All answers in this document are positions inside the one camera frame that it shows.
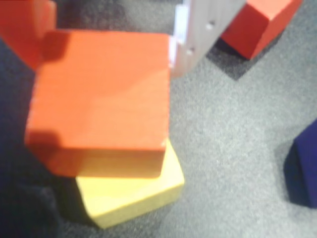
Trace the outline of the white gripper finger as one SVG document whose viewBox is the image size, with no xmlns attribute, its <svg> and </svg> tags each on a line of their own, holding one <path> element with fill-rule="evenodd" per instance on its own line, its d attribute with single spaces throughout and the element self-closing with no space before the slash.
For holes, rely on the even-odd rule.
<svg viewBox="0 0 317 238">
<path fill-rule="evenodd" d="M 184 0 L 178 4 L 173 34 L 169 36 L 171 76 L 181 77 L 192 70 L 245 3 L 244 0 Z"/>
</svg>

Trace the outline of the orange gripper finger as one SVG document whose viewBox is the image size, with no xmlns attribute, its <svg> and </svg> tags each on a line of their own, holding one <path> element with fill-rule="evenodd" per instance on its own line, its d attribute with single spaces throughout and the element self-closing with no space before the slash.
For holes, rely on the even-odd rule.
<svg viewBox="0 0 317 238">
<path fill-rule="evenodd" d="M 41 44 L 56 28 L 57 6 L 53 0 L 2 0 L 0 37 L 32 70 L 42 59 Z"/>
</svg>

